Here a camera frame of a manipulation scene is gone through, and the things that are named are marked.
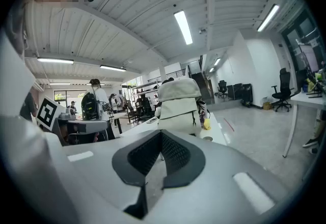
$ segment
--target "shoe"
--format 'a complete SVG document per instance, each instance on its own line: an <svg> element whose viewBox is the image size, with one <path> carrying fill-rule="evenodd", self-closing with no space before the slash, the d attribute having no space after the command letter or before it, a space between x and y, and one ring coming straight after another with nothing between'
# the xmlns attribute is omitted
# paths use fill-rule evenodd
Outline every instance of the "shoe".
<svg viewBox="0 0 326 224"><path fill-rule="evenodd" d="M318 148L310 148L309 149L310 154L317 154L317 152L318 152Z"/></svg>
<svg viewBox="0 0 326 224"><path fill-rule="evenodd" d="M306 144L302 145L303 148L309 148L312 147L313 145L318 144L318 139L310 139Z"/></svg>

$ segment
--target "desk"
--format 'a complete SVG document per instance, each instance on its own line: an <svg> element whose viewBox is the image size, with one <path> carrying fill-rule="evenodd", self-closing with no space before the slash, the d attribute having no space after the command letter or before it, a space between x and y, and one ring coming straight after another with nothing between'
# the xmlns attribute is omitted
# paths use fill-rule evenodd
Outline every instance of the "desk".
<svg viewBox="0 0 326 224"><path fill-rule="evenodd" d="M118 128L119 128L119 133L121 134L122 133L122 130L121 130L121 125L120 125L120 118L121 117L124 117L127 113L125 112L122 112L122 113L117 113L117 114L113 114L113 117L110 117L110 119L112 120L117 120L117 124L118 124Z"/></svg>
<svg viewBox="0 0 326 224"><path fill-rule="evenodd" d="M291 131L289 135L289 139L287 141L283 157L285 158L290 150L291 143L293 140L293 134L294 134L294 129L296 125L296 120L297 120L297 111L298 111L298 106L308 106L312 107L315 109L325 109L324 108L324 100L323 97L320 98L309 98L311 95L307 95L306 93L299 93L295 96L291 97L291 100L293 101L293 117L292 117L292 125L291 125Z"/></svg>
<svg viewBox="0 0 326 224"><path fill-rule="evenodd" d="M147 124L146 122L144 122L124 133L120 133L120 137L130 136L136 133L141 133L149 130L157 130L158 128L157 124L158 124L158 120L156 120L154 123L151 124ZM212 142L221 145L226 145L223 133L213 113L210 114L210 127L211 127L210 130L202 129L198 137L202 139L206 136L209 136L213 138Z"/></svg>

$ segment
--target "concrete floor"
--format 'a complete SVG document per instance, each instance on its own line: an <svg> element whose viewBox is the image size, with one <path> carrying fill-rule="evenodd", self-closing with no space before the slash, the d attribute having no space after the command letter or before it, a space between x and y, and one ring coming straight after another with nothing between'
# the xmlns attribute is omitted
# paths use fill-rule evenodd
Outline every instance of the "concrete floor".
<svg viewBox="0 0 326 224"><path fill-rule="evenodd" d="M251 107L238 106L225 110L211 111L222 125L230 139L229 146L239 150L267 170L275 174L289 191L297 188L302 177L311 165L314 156L302 145L313 136L316 110L300 107L294 139L286 158L282 156L292 121L292 109L276 113L273 110L259 110ZM122 131L136 125L127 125L127 119L120 119ZM115 136L118 128L113 127ZM162 195L162 179L166 176L164 161L157 159L146 180L148 208L151 209Z"/></svg>

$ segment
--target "red line on floor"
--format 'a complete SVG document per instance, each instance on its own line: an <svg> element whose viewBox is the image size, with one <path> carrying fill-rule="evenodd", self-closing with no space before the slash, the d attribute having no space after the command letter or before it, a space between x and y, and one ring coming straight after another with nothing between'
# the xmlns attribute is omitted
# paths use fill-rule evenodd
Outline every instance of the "red line on floor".
<svg viewBox="0 0 326 224"><path fill-rule="evenodd" d="M234 131L234 129L233 129L233 127L229 124L229 122L228 121L226 121L226 119L224 118L224 120L225 120L225 122L227 122L228 123L228 125L231 127L231 129L232 129L232 131Z"/></svg>

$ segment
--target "shelf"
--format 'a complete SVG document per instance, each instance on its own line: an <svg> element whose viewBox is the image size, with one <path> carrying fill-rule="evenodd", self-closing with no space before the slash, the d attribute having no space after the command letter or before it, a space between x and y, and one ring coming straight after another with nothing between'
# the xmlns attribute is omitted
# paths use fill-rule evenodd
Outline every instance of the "shelf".
<svg viewBox="0 0 326 224"><path fill-rule="evenodd" d="M149 86L154 85L154 84L156 84L156 82L145 83L143 85L136 86L136 87L133 87L131 89L133 90L133 89L145 88L145 87L149 87Z"/></svg>
<svg viewBox="0 0 326 224"><path fill-rule="evenodd" d="M158 91L158 89L153 89L151 91L144 91L144 92L132 95L132 96L141 96L141 95L146 95L146 94L149 94L149 93L154 93L154 92L157 92L157 91Z"/></svg>

